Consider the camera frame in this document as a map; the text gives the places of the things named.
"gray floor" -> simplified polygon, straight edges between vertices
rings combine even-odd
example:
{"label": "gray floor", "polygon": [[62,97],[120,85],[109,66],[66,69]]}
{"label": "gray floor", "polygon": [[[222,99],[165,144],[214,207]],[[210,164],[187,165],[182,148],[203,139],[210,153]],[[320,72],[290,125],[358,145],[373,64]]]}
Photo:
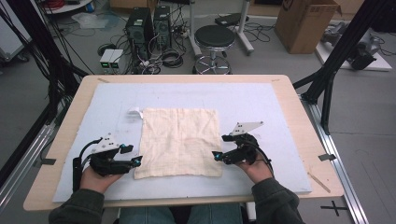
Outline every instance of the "gray floor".
{"label": "gray floor", "polygon": [[[100,56],[97,49],[109,43],[114,35],[122,35],[125,21],[111,19],[111,27],[106,29],[80,30],[78,25],[68,24],[70,15],[59,19],[61,26],[72,29],[67,40],[79,56],[95,74],[101,74]],[[197,20],[197,27],[214,23],[216,16]],[[273,25],[276,19],[251,18],[249,22]],[[276,37],[274,30],[265,31],[269,42],[254,41],[255,51],[247,56],[239,42],[227,51],[228,61],[234,74],[284,74],[292,82],[316,72],[321,63],[316,54],[288,54]],[[396,37],[377,34],[384,40],[383,49],[396,51]],[[164,68],[161,74],[191,74],[193,55],[188,40],[184,64],[178,69]],[[72,53],[74,63],[87,70],[85,65]],[[396,56],[384,56],[396,67]],[[48,82],[39,73],[33,61],[12,62],[0,68],[0,124],[2,146],[0,165],[3,166],[14,148],[22,140],[38,115],[44,109]],[[333,87],[330,131],[340,153],[364,212],[370,223],[396,223],[396,71],[351,71],[340,69]],[[307,87],[297,90],[306,91]],[[26,212],[22,204],[32,185],[38,168],[33,167],[18,187],[7,208],[0,215],[0,223],[44,223],[48,212]],[[300,212],[306,223],[352,223],[348,211],[340,210],[339,216],[332,209],[332,201],[345,207],[343,198],[302,200]],[[103,223],[112,223],[116,209],[107,209]]]}

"jeans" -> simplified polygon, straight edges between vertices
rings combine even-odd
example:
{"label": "jeans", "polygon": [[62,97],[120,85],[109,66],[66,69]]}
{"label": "jeans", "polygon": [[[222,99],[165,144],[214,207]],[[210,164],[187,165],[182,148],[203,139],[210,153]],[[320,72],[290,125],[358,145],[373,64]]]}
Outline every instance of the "jeans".
{"label": "jeans", "polygon": [[[195,205],[188,224],[241,224],[239,203]],[[120,224],[175,224],[169,207],[128,207],[120,210]]]}

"hand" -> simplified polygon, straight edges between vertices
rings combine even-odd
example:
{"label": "hand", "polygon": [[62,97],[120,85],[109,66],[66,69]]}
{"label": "hand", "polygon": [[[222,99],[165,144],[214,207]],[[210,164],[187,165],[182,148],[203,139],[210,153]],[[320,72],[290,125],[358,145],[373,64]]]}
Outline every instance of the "hand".
{"label": "hand", "polygon": [[253,164],[249,165],[247,162],[239,162],[236,164],[241,168],[247,176],[253,181],[253,183],[257,184],[264,179],[268,179],[273,177],[270,168],[263,161],[262,154],[257,153],[256,161]]}
{"label": "hand", "polygon": [[88,166],[82,173],[80,182],[81,189],[91,189],[99,193],[105,193],[108,187],[120,179],[122,175],[101,176],[97,174],[91,166]]}

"stool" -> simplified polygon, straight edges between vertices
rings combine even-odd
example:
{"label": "stool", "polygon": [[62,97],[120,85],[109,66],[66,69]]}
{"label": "stool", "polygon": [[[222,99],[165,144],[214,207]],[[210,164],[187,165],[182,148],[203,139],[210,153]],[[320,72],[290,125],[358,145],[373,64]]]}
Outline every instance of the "stool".
{"label": "stool", "polygon": [[224,26],[207,25],[199,28],[195,32],[195,42],[203,49],[210,50],[210,56],[203,56],[195,62],[192,69],[194,74],[231,74],[230,64],[220,56],[216,56],[217,51],[229,49],[235,41],[233,31]]}

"wooden table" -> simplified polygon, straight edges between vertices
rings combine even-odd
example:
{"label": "wooden table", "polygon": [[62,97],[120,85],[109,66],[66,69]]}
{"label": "wooden table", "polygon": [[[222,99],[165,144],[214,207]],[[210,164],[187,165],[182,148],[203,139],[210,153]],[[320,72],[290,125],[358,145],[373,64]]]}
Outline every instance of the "wooden table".
{"label": "wooden table", "polygon": [[[299,195],[300,198],[340,197],[344,194],[343,187],[329,161],[321,161],[318,156],[325,153],[318,136],[306,115],[298,95],[288,77],[281,75],[232,75],[232,76],[88,76],[84,77],[78,92],[70,105],[47,158],[56,159],[54,165],[43,165],[24,202],[27,211],[50,210],[57,206],[52,198],[69,148],[72,146],[83,120],[84,114],[91,103],[96,86],[99,83],[271,83],[284,117],[290,128],[294,143],[302,158],[304,168],[313,191]],[[145,206],[188,203],[229,203],[251,202],[252,196],[246,197],[210,197],[187,198],[172,200],[139,200],[106,202],[105,206]]]}

